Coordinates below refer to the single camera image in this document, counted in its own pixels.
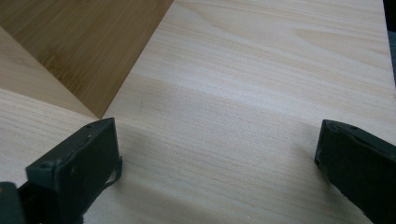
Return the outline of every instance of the wood grain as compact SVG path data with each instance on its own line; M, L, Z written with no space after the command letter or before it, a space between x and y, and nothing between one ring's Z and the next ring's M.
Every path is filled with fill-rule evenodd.
M1 27L0 88L94 118L75 95Z
M105 114L124 172L86 223L370 223L314 155L323 119L395 145L393 81L380 1L176 1ZM12 164L90 121L0 93L19 183Z
M172 0L0 1L0 25L101 118Z

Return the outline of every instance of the wooden board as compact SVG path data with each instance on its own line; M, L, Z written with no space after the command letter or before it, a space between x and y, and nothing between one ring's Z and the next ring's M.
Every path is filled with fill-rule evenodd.
M314 164L320 123L395 145L395 97L380 1L176 1L105 114L124 173L86 223L371 223ZM0 177L19 184L92 121L0 105Z
M1 27L0 88L94 117L75 95Z
M0 1L0 25L101 118L172 0Z

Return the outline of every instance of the clamp jaw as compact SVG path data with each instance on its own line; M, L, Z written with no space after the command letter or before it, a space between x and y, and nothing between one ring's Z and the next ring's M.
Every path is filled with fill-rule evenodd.
M30 164L20 188L0 183L0 223L83 223L83 214L121 172L114 119L90 123Z

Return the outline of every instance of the wooden surface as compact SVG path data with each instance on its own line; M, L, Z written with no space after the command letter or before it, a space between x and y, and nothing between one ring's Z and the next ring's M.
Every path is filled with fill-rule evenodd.
M0 27L0 88L92 116L61 82Z
M314 164L323 119L396 144L381 1L176 1L105 117L123 177L86 223L370 223ZM0 90L1 180L92 118Z
M101 118L173 0L0 0L0 25Z

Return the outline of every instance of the darker wood panel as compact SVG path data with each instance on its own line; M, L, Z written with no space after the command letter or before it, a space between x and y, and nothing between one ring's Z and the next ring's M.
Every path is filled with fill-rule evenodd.
M0 24L101 118L172 0L0 0Z

